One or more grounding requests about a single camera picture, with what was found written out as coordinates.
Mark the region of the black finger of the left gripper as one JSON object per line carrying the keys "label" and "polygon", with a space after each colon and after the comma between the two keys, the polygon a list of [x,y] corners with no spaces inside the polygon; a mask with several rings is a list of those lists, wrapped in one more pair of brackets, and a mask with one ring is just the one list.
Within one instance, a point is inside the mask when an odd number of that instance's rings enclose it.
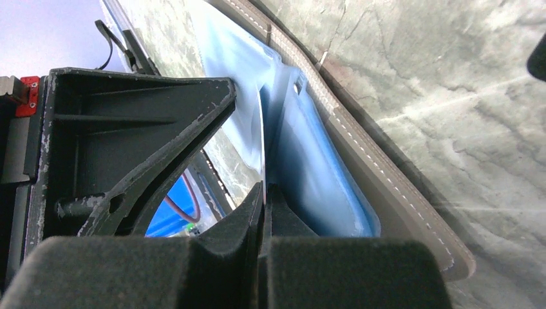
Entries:
{"label": "black finger of the left gripper", "polygon": [[235,108],[226,77],[57,68],[45,78],[25,251],[58,236],[143,235]]}

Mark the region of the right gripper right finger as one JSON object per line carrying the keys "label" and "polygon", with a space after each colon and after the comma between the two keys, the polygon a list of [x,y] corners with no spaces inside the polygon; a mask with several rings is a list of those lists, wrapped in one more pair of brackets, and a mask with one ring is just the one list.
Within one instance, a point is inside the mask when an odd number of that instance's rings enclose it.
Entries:
{"label": "right gripper right finger", "polygon": [[267,187],[259,308],[451,308],[430,250],[417,241],[317,236]]}

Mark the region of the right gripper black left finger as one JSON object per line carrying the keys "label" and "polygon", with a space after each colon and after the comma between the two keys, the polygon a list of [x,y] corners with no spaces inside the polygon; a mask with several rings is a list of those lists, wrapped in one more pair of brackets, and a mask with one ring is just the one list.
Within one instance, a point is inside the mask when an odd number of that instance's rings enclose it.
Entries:
{"label": "right gripper black left finger", "polygon": [[194,237],[52,237],[24,261],[2,308],[247,308],[263,184]]}

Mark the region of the grey card holder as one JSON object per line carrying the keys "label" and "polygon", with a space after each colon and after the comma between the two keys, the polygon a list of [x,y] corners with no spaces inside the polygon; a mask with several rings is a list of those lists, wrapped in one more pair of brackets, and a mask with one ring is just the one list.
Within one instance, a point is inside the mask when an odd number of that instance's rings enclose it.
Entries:
{"label": "grey card holder", "polygon": [[341,158],[379,216],[382,235],[412,239],[432,251],[446,281],[471,277],[476,259],[423,194],[357,123],[323,78],[319,65],[251,1],[210,4],[303,71],[308,90]]}

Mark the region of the thin credit card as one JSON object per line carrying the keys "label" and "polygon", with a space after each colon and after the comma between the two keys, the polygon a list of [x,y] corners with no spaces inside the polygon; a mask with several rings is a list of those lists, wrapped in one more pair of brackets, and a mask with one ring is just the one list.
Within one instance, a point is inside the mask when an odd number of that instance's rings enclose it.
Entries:
{"label": "thin credit card", "polygon": [[267,202],[267,179],[265,164],[265,141],[264,141],[264,123],[263,106],[261,90],[257,92],[258,108],[258,149],[259,149],[259,175],[262,183],[263,203]]}

